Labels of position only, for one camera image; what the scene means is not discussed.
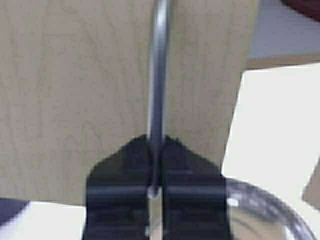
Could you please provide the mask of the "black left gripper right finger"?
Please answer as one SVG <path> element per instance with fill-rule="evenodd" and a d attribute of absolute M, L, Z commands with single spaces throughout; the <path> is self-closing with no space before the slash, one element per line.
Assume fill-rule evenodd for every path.
<path fill-rule="evenodd" d="M 226 178 L 207 158 L 167 136 L 161 156 L 163 239 L 230 240 Z"/>

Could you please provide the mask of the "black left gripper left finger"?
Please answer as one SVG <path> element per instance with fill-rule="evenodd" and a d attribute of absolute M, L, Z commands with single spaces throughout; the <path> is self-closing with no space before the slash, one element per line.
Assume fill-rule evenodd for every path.
<path fill-rule="evenodd" d="M 90 170 L 85 183 L 85 240 L 146 240 L 151 161 L 136 136 Z"/>

